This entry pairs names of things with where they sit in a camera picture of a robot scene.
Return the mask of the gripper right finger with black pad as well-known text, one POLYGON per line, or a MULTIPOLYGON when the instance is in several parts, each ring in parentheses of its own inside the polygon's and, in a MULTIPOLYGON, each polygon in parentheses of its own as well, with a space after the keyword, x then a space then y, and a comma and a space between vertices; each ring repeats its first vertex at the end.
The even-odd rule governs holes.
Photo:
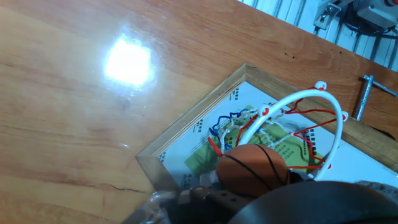
POLYGON ((289 179, 291 184, 313 180, 308 174, 299 170, 289 170, 289 179))

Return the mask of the gripper left finger with grey pad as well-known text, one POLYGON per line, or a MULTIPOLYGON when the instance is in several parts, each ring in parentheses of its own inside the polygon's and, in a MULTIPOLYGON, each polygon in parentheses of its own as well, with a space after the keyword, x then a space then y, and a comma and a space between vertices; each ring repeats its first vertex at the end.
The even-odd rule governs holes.
POLYGON ((221 189, 215 170, 200 176, 201 185, 184 190, 180 194, 180 205, 204 210, 211 214, 234 215, 249 204, 249 201, 228 190, 221 189))

